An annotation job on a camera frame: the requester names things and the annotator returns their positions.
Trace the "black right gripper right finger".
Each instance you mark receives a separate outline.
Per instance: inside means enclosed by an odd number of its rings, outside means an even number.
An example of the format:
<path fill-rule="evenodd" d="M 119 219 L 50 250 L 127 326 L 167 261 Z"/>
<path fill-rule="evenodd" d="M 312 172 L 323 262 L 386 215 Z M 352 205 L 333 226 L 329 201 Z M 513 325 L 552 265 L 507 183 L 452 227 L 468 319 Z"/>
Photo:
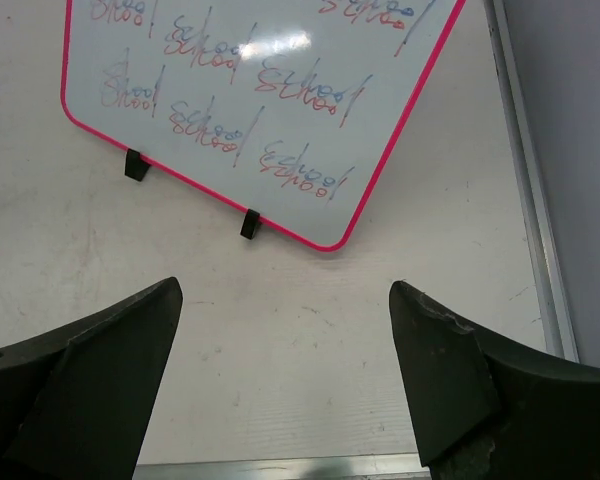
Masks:
<path fill-rule="evenodd" d="M 394 345 L 435 479 L 600 479 L 600 368 L 480 326 L 403 281 Z"/>

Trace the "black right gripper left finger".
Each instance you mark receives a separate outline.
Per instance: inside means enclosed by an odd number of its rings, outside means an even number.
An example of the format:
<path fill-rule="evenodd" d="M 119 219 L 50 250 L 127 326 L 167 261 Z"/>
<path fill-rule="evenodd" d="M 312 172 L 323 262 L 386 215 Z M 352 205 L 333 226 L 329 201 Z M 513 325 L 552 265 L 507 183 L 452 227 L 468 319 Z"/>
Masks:
<path fill-rule="evenodd" d="M 181 310 L 169 277 L 0 347 L 0 479 L 132 478 Z"/>

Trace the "pink framed whiteboard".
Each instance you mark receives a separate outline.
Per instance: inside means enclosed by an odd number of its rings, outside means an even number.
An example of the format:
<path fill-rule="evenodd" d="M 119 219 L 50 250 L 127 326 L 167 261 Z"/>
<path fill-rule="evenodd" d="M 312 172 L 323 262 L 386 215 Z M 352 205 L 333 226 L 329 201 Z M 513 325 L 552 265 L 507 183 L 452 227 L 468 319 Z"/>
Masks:
<path fill-rule="evenodd" d="M 460 1 L 70 1 L 76 126 L 305 245 L 349 239 Z"/>

